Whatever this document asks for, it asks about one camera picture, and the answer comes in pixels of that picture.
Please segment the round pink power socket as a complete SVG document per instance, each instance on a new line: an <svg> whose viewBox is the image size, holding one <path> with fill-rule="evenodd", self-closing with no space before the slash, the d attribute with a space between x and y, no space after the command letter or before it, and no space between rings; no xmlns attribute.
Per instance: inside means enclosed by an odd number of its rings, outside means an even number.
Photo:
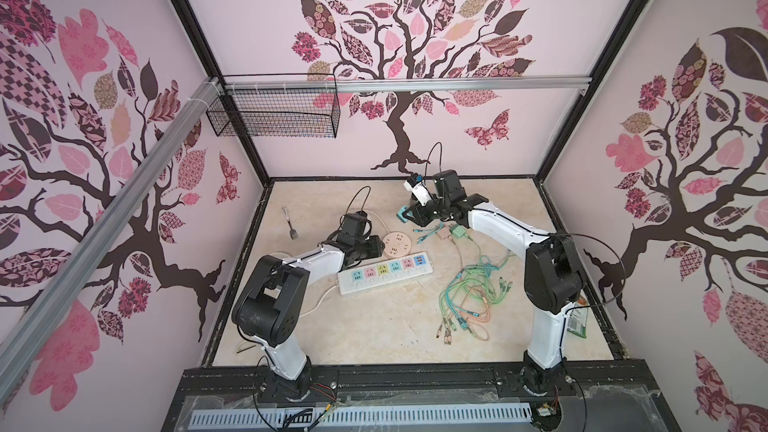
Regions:
<svg viewBox="0 0 768 432"><path fill-rule="evenodd" d="M383 253L388 258L400 258L410 254L411 238L403 232L390 232L383 238Z"/></svg>

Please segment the white multicolour power strip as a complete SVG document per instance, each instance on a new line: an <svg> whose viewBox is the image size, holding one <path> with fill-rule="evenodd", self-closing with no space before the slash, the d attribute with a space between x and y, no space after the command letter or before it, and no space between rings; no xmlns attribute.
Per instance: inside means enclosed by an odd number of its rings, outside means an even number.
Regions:
<svg viewBox="0 0 768 432"><path fill-rule="evenodd" d="M346 296L430 275L433 272L430 258L425 252L421 252L341 271L337 274L337 285L339 293Z"/></svg>

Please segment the green snack packet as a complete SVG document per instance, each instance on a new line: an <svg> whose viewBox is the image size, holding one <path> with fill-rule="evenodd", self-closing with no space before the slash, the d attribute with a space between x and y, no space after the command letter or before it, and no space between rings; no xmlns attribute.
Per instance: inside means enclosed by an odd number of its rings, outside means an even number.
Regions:
<svg viewBox="0 0 768 432"><path fill-rule="evenodd" d="M566 330L582 339L587 338L588 321L590 315L588 300L580 296L573 310L569 313Z"/></svg>

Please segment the pink charger plug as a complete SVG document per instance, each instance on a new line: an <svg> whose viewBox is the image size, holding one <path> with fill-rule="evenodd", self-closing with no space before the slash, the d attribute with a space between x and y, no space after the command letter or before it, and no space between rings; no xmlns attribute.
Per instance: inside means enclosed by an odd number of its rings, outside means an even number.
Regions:
<svg viewBox="0 0 768 432"><path fill-rule="evenodd" d="M441 240L450 240L452 237L451 231L448 227L443 227L440 230L437 231L436 235Z"/></svg>

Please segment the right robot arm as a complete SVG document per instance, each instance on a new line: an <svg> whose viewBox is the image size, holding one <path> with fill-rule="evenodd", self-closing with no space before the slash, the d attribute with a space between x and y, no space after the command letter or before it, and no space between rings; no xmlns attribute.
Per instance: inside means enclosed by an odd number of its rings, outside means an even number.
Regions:
<svg viewBox="0 0 768 432"><path fill-rule="evenodd" d="M568 234L547 232L512 217L489 199L466 193L453 170L430 181L413 173L404 183L409 203L405 221L426 226L435 220L454 222L495 240L523 261L524 292L534 307L532 336L524 362L537 372L550 372L563 359L567 319L586 283L586 273Z"/></svg>

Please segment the teal charger plug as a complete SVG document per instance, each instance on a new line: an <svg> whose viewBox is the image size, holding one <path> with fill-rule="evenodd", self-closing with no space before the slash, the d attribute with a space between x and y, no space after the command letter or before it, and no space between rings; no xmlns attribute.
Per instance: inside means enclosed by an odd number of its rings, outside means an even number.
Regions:
<svg viewBox="0 0 768 432"><path fill-rule="evenodd" d="M401 207L397 212L397 217L402 223L414 222L413 213L409 206Z"/></svg>

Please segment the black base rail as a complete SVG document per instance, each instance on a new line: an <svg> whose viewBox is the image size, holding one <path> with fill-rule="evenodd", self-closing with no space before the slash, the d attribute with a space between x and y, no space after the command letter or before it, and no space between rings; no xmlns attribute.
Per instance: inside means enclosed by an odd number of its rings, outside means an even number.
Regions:
<svg viewBox="0 0 768 432"><path fill-rule="evenodd" d="M196 410L262 406L525 403L528 424L405 426L361 431L675 431L678 423L641 360L571 361L536 373L520 362L314 365L291 385L267 366L184 372L163 422L189 431Z"/></svg>

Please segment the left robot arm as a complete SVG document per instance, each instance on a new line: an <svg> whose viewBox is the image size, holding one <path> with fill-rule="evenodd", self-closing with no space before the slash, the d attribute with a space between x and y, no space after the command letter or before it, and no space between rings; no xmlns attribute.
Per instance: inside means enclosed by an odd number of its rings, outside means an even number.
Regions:
<svg viewBox="0 0 768 432"><path fill-rule="evenodd" d="M273 373L298 382L311 368L294 337L308 286L382 255L383 241L372 233L369 214L346 213L316 249L285 259L261 257L234 303L231 321L243 339L262 348Z"/></svg>

